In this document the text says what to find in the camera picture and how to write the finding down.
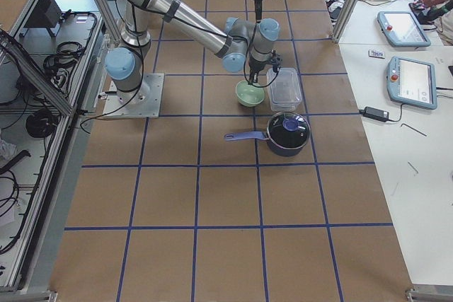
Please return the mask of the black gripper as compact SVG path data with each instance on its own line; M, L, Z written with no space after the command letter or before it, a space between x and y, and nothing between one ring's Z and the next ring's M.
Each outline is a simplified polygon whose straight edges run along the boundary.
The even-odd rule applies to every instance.
M275 51L271 50L267 54L255 52L254 50L249 53L249 73L244 73L245 82L253 86L254 83L258 82L259 73L264 70L266 65L272 67L272 71L275 73L274 78L270 81L271 83L277 78L282 63L282 57Z
M256 19L263 18L263 0L254 0L254 9Z

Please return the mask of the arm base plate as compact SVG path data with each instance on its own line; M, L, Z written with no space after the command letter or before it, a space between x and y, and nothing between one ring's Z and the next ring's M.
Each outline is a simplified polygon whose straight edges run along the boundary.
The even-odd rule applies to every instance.
M105 97L103 114L106 119L157 118L161 107L164 73L145 74L138 94L117 92L110 81L109 91L112 95Z

